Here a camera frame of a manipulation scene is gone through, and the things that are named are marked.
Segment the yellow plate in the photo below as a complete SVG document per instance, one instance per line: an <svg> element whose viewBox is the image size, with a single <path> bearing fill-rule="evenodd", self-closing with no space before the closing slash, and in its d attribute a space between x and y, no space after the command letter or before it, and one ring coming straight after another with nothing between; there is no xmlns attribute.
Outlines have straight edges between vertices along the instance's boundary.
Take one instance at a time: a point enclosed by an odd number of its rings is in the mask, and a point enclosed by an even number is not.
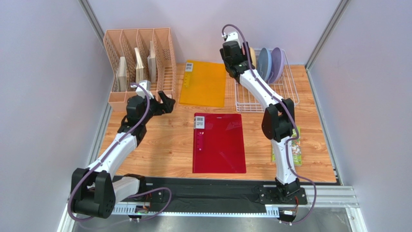
<svg viewBox="0 0 412 232"><path fill-rule="evenodd" d="M255 50L252 47L250 47L249 50L250 50L251 63L253 67L256 69L257 59L256 59Z"/></svg>

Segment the blue plate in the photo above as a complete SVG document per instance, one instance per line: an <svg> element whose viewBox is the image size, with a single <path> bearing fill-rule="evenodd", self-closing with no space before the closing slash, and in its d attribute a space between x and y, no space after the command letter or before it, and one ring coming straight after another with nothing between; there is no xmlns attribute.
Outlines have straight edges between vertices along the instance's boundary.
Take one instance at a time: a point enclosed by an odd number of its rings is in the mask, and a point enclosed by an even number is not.
<svg viewBox="0 0 412 232"><path fill-rule="evenodd" d="M272 57L267 48L262 48L257 60L257 71L260 77L267 82L271 76Z"/></svg>

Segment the purple plate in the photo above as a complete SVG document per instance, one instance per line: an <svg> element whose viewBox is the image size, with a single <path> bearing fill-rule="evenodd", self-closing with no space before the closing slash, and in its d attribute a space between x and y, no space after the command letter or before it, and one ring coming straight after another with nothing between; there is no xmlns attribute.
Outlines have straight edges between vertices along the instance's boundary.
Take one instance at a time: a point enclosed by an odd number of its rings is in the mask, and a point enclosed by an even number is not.
<svg viewBox="0 0 412 232"><path fill-rule="evenodd" d="M283 73L285 55L281 48L276 47L273 49L273 51L271 52L271 61L271 70L267 79L267 83L269 84L277 82Z"/></svg>

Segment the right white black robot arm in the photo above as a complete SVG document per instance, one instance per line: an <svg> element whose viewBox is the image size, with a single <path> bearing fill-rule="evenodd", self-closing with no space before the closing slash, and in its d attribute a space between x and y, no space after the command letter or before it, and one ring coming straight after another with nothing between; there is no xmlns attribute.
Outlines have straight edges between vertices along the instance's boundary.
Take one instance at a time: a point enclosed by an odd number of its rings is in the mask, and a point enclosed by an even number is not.
<svg viewBox="0 0 412 232"><path fill-rule="evenodd" d="M262 131L275 154L276 178L273 196L282 203L297 199L300 190L295 171L292 140L299 137L294 120L294 102L284 99L269 87L251 64L248 49L236 41L225 41L220 54L228 74L246 88L264 109Z"/></svg>

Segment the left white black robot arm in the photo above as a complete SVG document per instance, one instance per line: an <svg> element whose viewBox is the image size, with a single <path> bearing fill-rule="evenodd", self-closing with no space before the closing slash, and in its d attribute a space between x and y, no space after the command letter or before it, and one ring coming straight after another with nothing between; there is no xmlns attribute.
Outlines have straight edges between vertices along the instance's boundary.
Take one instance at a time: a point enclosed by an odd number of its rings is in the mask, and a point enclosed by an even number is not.
<svg viewBox="0 0 412 232"><path fill-rule="evenodd" d="M142 142L149 120L173 111L176 100L163 91L158 95L161 101L157 101L148 90L144 90L141 96L130 97L126 115L111 145L87 168L77 168L73 172L67 208L72 219L83 222L92 218L108 218L118 202L152 193L144 190L146 180L143 176L127 174L114 181L113 175Z"/></svg>

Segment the orange plastic folder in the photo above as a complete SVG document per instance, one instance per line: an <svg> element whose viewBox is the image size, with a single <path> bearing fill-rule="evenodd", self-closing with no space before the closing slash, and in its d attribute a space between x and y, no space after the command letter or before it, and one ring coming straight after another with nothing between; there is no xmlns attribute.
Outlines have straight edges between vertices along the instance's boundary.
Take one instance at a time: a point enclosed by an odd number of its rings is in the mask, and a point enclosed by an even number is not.
<svg viewBox="0 0 412 232"><path fill-rule="evenodd" d="M226 70L222 63L187 60L180 104L223 107Z"/></svg>

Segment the middle beige notebook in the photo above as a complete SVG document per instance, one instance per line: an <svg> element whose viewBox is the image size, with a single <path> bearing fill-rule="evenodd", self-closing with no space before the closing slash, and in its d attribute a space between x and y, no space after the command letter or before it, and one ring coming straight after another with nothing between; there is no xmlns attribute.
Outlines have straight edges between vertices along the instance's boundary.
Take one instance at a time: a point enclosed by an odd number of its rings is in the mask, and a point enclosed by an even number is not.
<svg viewBox="0 0 412 232"><path fill-rule="evenodd" d="M140 81L145 80L145 67L140 55L139 48L135 47L134 51L136 57L135 80L137 83L139 83Z"/></svg>

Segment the beige notebook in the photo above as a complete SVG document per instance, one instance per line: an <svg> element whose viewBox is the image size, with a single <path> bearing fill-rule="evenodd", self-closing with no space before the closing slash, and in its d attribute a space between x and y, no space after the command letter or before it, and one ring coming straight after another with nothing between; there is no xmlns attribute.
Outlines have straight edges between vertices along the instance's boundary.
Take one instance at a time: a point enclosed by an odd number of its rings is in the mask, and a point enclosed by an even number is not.
<svg viewBox="0 0 412 232"><path fill-rule="evenodd" d="M156 53L154 42L150 41L149 56L147 57L149 80L150 82L156 82Z"/></svg>
<svg viewBox="0 0 412 232"><path fill-rule="evenodd" d="M119 58L119 67L117 70L118 91L125 92L127 90L127 63L125 57Z"/></svg>
<svg viewBox="0 0 412 232"><path fill-rule="evenodd" d="M139 83L140 81L145 80L145 67L140 55L139 48L135 47L134 51L136 57L135 80L137 83Z"/></svg>

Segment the right beige notebook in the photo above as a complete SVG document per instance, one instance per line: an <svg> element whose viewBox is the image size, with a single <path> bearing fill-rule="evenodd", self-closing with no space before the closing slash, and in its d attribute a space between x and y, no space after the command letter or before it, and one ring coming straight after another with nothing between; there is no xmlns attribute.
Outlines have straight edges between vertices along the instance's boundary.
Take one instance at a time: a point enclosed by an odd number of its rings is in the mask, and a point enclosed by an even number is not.
<svg viewBox="0 0 412 232"><path fill-rule="evenodd" d="M156 53L154 42L150 41L149 56L147 57L149 80L150 82L156 82Z"/></svg>

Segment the left beige notebook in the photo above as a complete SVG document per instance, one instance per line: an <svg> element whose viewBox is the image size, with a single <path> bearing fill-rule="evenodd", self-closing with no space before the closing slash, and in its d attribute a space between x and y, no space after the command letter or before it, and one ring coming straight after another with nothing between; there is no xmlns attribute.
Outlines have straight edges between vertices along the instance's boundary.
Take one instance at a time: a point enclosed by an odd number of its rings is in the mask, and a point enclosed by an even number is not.
<svg viewBox="0 0 412 232"><path fill-rule="evenodd" d="M118 91L125 92L127 90L127 63L125 57L119 58L119 67L117 70Z"/></svg>

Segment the pink plastic file organizer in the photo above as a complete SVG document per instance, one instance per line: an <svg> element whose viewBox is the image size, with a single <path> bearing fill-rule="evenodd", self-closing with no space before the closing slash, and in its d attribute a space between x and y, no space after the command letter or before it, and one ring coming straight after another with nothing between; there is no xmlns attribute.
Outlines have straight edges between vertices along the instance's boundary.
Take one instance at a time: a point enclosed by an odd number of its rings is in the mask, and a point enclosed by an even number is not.
<svg viewBox="0 0 412 232"><path fill-rule="evenodd" d="M177 98L177 62L170 28L109 29L103 44L114 81L108 103L114 112L125 112L127 99L136 94L132 83L144 85L158 97Z"/></svg>

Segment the red plastic folder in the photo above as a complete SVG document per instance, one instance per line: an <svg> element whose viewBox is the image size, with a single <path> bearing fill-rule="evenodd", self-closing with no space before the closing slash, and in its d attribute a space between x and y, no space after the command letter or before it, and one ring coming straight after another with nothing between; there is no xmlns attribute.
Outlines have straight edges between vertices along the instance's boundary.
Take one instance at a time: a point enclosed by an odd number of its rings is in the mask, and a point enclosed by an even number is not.
<svg viewBox="0 0 412 232"><path fill-rule="evenodd" d="M240 114L194 114L192 172L196 174L245 174L247 172Z"/></svg>

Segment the black base mat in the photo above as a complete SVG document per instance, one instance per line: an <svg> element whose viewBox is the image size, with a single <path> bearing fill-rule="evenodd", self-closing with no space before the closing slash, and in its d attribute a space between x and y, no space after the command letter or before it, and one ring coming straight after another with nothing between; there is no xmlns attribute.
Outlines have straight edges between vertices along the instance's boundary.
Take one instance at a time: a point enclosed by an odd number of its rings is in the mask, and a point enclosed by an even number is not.
<svg viewBox="0 0 412 232"><path fill-rule="evenodd" d="M175 213L263 213L267 204L308 205L304 189L282 198L274 181L146 177L146 182L143 191L160 187L170 191L126 201L147 203L153 212L165 207L166 212Z"/></svg>

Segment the green treehouse book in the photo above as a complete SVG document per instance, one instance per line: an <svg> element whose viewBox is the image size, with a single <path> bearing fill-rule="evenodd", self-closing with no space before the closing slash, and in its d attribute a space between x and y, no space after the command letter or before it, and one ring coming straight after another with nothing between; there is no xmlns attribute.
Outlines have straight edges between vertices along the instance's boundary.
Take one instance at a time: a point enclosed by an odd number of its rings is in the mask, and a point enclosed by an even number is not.
<svg viewBox="0 0 412 232"><path fill-rule="evenodd" d="M298 132L299 132L299 138L297 140L293 140L291 141L291 143L289 143L291 145L292 148L292 155L293 155L293 162L294 162L294 166L296 167L300 167L303 164L302 161L302 151L301 151L301 129L299 126L297 126ZM295 129L293 129L293 135L292 137L296 137L296 131ZM271 154L271 162L275 163L276 162L276 155L275 155L275 149L274 146L271 146L272 148L272 154Z"/></svg>

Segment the aluminium rail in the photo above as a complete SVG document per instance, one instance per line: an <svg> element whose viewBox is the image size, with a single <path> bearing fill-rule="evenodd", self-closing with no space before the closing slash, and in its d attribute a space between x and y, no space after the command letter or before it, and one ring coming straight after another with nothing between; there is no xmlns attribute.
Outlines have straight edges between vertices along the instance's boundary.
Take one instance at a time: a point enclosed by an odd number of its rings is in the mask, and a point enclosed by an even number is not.
<svg viewBox="0 0 412 232"><path fill-rule="evenodd" d="M247 217L247 218L279 218L283 211L291 211L294 207L302 209L315 208L358 208L358 200L354 191L345 186L304 186L299 193L299 200L292 203L276 203L267 198L273 186L264 186L258 191L256 202L245 199L205 199L189 204L187 200L146 204L142 202L119 202L114 206L111 215L127 215L133 218L149 216L188 216L188 217Z"/></svg>

